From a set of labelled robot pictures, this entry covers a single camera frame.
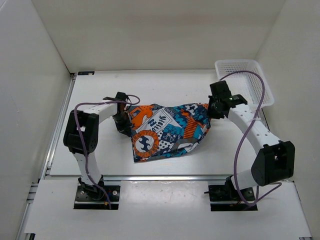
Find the colourful patterned shorts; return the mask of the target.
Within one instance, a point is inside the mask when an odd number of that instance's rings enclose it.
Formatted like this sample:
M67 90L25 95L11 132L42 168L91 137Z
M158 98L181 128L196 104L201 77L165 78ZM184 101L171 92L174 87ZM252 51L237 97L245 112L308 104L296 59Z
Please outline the colourful patterned shorts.
M133 161L176 158L193 151L211 127L207 110L203 103L130 107Z

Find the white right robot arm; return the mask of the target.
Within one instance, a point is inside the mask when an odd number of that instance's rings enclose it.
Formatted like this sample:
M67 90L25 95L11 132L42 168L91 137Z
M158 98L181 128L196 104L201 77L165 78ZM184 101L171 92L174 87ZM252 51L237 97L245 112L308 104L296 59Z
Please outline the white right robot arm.
M253 147L256 157L249 169L233 175L225 181L224 193L230 200L238 199L243 189L263 187L277 181L289 179L294 174L295 146L291 141L282 141L270 132L252 112L241 95L224 99L210 96L207 115L212 119L228 118L243 133Z

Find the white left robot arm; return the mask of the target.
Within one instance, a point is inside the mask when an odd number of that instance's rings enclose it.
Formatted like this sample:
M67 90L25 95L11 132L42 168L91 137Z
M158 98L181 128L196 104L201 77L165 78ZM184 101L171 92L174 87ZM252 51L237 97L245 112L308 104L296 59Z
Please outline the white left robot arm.
M99 140L99 125L112 118L120 134L130 137L131 122L127 106L132 106L131 95L118 92L101 102L81 102L70 112L63 136L63 144L75 157L81 177L78 182L90 198L110 203L104 178L96 161L95 150Z

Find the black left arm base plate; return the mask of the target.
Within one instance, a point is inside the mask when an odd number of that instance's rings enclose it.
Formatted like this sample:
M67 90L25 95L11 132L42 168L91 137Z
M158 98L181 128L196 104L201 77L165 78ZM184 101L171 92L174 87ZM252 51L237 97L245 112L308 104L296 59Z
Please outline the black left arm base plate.
M118 210L121 186L105 185L104 189L109 197L110 204L107 202L107 198L103 192L97 196L91 196L78 185L73 208L75 210Z

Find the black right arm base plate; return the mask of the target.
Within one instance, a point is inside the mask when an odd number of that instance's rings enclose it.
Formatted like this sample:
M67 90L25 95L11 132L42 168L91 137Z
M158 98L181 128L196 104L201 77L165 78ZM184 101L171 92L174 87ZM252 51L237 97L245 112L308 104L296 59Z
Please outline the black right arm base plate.
M211 212L258 211L258 207L247 206L237 192L229 193L224 185L209 185L204 192L209 196Z

